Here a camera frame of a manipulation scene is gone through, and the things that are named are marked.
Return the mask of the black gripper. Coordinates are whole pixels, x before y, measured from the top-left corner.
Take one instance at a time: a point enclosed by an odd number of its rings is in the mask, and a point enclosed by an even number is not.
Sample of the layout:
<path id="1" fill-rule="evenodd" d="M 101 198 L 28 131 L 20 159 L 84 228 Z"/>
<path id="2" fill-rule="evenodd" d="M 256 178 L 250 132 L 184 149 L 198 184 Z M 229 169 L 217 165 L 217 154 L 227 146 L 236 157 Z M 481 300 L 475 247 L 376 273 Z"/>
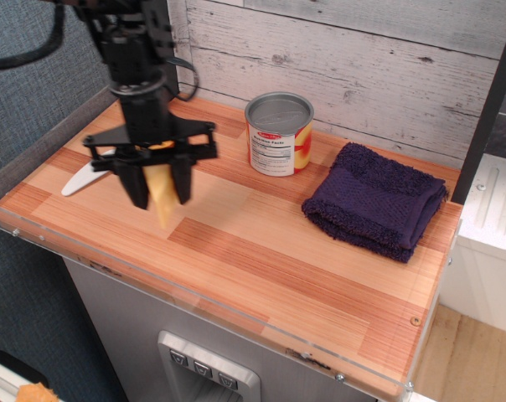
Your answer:
<path id="1" fill-rule="evenodd" d="M 125 123 L 83 141 L 94 170 L 114 172 L 132 203 L 146 209 L 148 187 L 142 168 L 171 164 L 178 201 L 186 204 L 192 166 L 218 156 L 215 124 L 175 116 L 168 109 L 168 88 L 156 80 L 139 85 L 112 81 L 109 90 L 120 101 Z"/>

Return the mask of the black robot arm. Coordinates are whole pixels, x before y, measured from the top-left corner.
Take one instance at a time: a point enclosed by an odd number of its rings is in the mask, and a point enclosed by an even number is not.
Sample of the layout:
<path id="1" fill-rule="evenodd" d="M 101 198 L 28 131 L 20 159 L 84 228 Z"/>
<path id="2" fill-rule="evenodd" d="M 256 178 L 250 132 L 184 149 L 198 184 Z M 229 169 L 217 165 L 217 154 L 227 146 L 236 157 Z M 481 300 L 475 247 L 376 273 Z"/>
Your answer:
<path id="1" fill-rule="evenodd" d="M 91 165 L 121 180 L 132 203 L 146 209 L 149 187 L 144 168 L 167 165 L 178 201 L 191 197 L 192 167 L 217 157 L 215 124 L 175 116 L 168 103 L 178 98 L 176 75 L 168 66 L 189 68 L 173 57 L 164 1 L 75 1 L 110 75 L 110 92 L 120 101 L 125 123 L 88 136 Z"/>

